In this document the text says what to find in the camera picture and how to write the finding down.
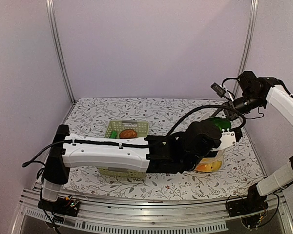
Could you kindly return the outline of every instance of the floral tablecloth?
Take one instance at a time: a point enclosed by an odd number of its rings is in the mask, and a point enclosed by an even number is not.
[[[220,101],[149,98],[82,98],[66,124],[70,131],[90,137],[104,137],[110,120],[146,120],[151,135],[164,135],[186,112]],[[192,121],[213,109],[189,116],[176,130],[185,130]],[[153,200],[197,200],[244,195],[260,181],[263,172],[246,135],[224,153],[221,169],[213,173],[147,174],[144,179],[101,175],[95,167],[72,168],[65,189],[106,196]]]

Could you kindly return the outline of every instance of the green object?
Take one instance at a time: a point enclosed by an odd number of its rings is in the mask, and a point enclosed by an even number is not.
[[[112,131],[111,136],[109,137],[110,139],[116,139],[117,138],[117,131]]]
[[[137,133],[138,137],[147,137],[149,131],[149,123],[146,121],[131,121],[131,120],[111,120],[108,124],[104,138],[119,139],[119,133],[125,129],[133,129]],[[98,171],[103,175],[109,176],[122,176],[122,177],[131,177],[131,178],[144,178],[146,177],[145,172],[138,172],[134,170],[127,170],[121,168],[98,168]]]
[[[211,122],[213,122],[220,130],[222,129],[231,129],[232,125],[231,122],[225,118],[220,118],[220,117],[213,117],[209,118]]]

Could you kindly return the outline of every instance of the white plastic part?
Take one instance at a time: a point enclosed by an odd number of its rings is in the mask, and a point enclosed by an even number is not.
[[[293,99],[282,85],[276,85],[268,91],[266,100],[275,107],[293,126]]]
[[[44,179],[42,198],[46,201],[55,202],[58,199],[61,184],[54,184]]]
[[[221,140],[221,144],[217,149],[212,149],[211,151],[219,151],[219,150],[223,150],[225,148],[228,148],[232,145],[236,145],[236,139],[235,139],[235,133],[234,132],[223,132],[221,133],[222,136],[220,138]]]
[[[75,140],[91,140],[91,141],[109,141],[117,142],[119,146],[109,145],[90,145],[90,144],[67,144],[63,145],[66,149],[62,155],[63,162],[66,167],[94,166],[108,168],[130,169],[138,172],[146,172],[149,166],[147,154],[149,148],[138,149],[122,147],[122,144],[147,145],[148,142],[144,138],[136,139],[106,139],[80,136],[71,133],[65,138]]]
[[[283,188],[291,181],[293,181],[293,170],[291,163],[288,162],[273,174],[260,181],[257,184],[257,190],[261,196],[266,196],[279,188]]]

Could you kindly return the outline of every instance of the leaf pattern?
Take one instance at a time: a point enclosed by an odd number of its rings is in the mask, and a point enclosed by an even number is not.
[[[150,135],[164,135],[184,113],[205,104],[221,101],[150,98],[82,98],[66,124],[71,132],[90,137],[104,137],[110,120],[145,120]],[[189,116],[176,131],[184,131],[191,122],[212,113],[203,109]],[[247,188],[260,181],[263,172],[247,136],[224,153],[220,170],[213,173],[147,174],[146,178],[101,175],[95,167],[72,168],[68,190],[82,193],[153,200],[197,200],[246,194]]]

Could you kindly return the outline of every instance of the metal corner post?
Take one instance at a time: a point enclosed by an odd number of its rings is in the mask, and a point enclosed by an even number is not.
[[[50,22],[53,43],[54,43],[55,51],[57,53],[62,78],[64,81],[64,85],[65,85],[69,100],[72,104],[74,104],[76,102],[76,100],[75,100],[75,97],[73,94],[72,86],[71,86],[69,78],[68,78],[68,74],[67,74],[67,70],[66,70],[66,66],[65,66],[65,62],[64,62],[64,57],[63,57],[63,53],[62,53],[62,49],[61,49],[59,33],[58,33],[57,24],[56,24],[56,20],[55,20],[53,0],[46,0],[46,6],[47,6],[47,11],[48,11],[48,16],[49,16],[49,22]]]
[[[251,41],[253,38],[253,33],[254,33],[255,23],[256,23],[257,8],[258,8],[258,0],[252,0],[249,25],[247,29],[247,36],[246,36],[246,40],[244,44],[244,50],[243,50],[243,54],[242,54],[242,58],[241,58],[240,66],[239,66],[238,75],[240,75],[244,71],[247,60],[248,60],[248,56],[250,53]],[[233,93],[234,95],[237,96],[238,92],[239,92],[239,84],[238,82],[236,82],[233,88]]]

